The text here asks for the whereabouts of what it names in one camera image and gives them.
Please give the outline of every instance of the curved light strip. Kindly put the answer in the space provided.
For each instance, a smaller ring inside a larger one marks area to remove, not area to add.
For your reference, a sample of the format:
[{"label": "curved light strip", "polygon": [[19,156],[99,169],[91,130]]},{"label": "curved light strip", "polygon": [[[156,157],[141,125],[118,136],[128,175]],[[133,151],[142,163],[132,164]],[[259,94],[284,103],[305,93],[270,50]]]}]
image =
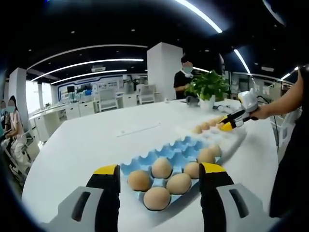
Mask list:
[{"label": "curved light strip", "polygon": [[75,49],[72,49],[72,50],[68,50],[68,51],[65,51],[65,52],[60,52],[58,54],[55,54],[51,57],[48,57],[48,58],[45,58],[45,59],[42,59],[41,61],[31,65],[28,69],[31,69],[32,67],[44,62],[44,61],[47,61],[51,58],[54,58],[54,57],[57,57],[57,56],[61,56],[63,54],[66,54],[66,53],[70,53],[70,52],[76,52],[76,51],[80,51],[80,50],[84,50],[84,49],[89,49],[89,48],[95,48],[95,47],[142,47],[142,48],[147,48],[147,46],[143,46],[143,45],[132,45],[132,44],[101,44],[101,45],[93,45],[93,46],[87,46],[87,47],[79,47],[79,48],[75,48]]},{"label": "curved light strip", "polygon": [[287,73],[286,75],[284,75],[284,76],[281,78],[281,80],[283,81],[285,78],[289,77],[292,73],[294,73],[294,72],[297,71],[298,69],[299,69],[299,67],[296,66],[296,67],[294,68],[293,71],[291,71],[290,73]]},{"label": "curved light strip", "polygon": [[90,76],[90,75],[101,74],[101,73],[114,73],[114,72],[115,72],[115,73],[116,73],[116,72],[126,72],[126,69],[86,73],[86,74],[82,74],[82,75],[78,75],[78,76],[68,77],[68,78],[63,79],[63,80],[60,80],[60,81],[55,81],[55,82],[51,83],[51,85],[56,84],[56,83],[59,83],[59,82],[67,81],[67,80],[70,80],[70,79],[74,79],[74,78],[77,78],[77,77]]},{"label": "curved light strip", "polygon": [[32,79],[31,81],[35,81],[43,76],[46,76],[48,74],[51,74],[51,73],[55,73],[55,72],[58,72],[60,70],[64,70],[64,69],[68,69],[68,68],[72,68],[72,67],[75,67],[75,66],[79,66],[79,65],[84,65],[84,64],[93,64],[93,63],[102,63],[102,62],[111,62],[111,61],[144,61],[143,59],[102,59],[102,60],[94,60],[94,61],[88,61],[88,62],[83,62],[83,63],[78,63],[78,64],[72,64],[72,65],[69,65],[69,66],[66,66],[66,67],[63,67],[63,68],[60,68],[60,69],[55,69],[55,70],[52,70],[50,72],[47,72],[41,76],[38,76],[34,79]]},{"label": "curved light strip", "polygon": [[191,3],[187,2],[186,0],[175,0],[176,2],[180,3],[181,5],[185,6],[186,8],[193,11],[195,14],[200,16],[202,19],[204,19],[209,25],[212,26],[218,33],[222,33],[222,30],[215,24],[207,15],[205,15],[203,12],[201,12],[197,7],[192,5]]},{"label": "curved light strip", "polygon": [[193,69],[195,69],[195,70],[200,70],[200,71],[203,71],[203,72],[209,73],[209,71],[208,71],[208,70],[205,70],[205,69],[200,69],[200,68],[196,68],[196,67],[193,67]]},{"label": "curved light strip", "polygon": [[[216,32],[222,33],[222,30],[217,26],[217,24],[215,24],[207,15],[205,15],[203,12],[201,12],[197,7],[195,7],[194,5],[192,5],[191,3],[189,3],[186,0],[175,0],[175,1],[180,3],[181,5],[185,6],[186,8],[190,9],[195,14],[197,14],[202,19],[204,19],[209,25],[212,26],[212,28],[214,28],[216,30]],[[241,54],[239,53],[239,51],[235,49],[234,52],[236,53],[236,55],[238,56],[238,58],[242,62],[242,64],[245,67],[246,71],[250,74],[250,70],[249,70],[245,60],[242,58]]]}]

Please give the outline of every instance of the window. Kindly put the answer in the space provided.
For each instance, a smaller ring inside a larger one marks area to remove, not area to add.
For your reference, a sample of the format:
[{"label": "window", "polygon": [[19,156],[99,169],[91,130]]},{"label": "window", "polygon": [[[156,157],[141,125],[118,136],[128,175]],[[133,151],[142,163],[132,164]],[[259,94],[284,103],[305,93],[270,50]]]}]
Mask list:
[{"label": "window", "polygon": [[52,91],[51,91],[50,84],[42,83],[42,96],[43,96],[43,104],[44,104],[44,106],[47,103],[52,104]]},{"label": "window", "polygon": [[26,81],[26,102],[29,114],[40,108],[39,88],[37,82]]}]

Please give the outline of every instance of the black sleeve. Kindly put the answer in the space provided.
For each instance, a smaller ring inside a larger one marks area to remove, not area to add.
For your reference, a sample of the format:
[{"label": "black sleeve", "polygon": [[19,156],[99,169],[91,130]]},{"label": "black sleeve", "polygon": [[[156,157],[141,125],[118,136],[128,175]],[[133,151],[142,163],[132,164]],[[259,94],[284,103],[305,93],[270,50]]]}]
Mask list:
[{"label": "black sleeve", "polygon": [[181,73],[176,73],[174,77],[174,88],[184,86],[185,84],[183,83],[183,76]]}]

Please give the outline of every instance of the white flower pot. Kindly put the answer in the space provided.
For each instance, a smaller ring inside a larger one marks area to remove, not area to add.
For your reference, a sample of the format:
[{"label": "white flower pot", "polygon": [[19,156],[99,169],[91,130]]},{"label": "white flower pot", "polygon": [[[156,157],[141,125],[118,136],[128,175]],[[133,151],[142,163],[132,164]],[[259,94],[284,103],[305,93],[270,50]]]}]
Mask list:
[{"label": "white flower pot", "polygon": [[214,102],[216,100],[215,95],[212,95],[212,97],[209,100],[202,100],[201,98],[199,99],[199,106],[203,111],[212,111]]}]

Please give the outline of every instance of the potted plant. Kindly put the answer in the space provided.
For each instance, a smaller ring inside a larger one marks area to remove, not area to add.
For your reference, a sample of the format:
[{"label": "potted plant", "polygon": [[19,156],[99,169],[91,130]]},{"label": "potted plant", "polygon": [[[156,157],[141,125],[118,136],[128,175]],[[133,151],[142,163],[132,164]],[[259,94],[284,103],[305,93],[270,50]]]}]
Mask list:
[{"label": "potted plant", "polygon": [[228,83],[215,70],[196,76],[185,91],[198,96],[200,107],[206,110],[212,110],[215,101],[224,100],[227,92]]}]

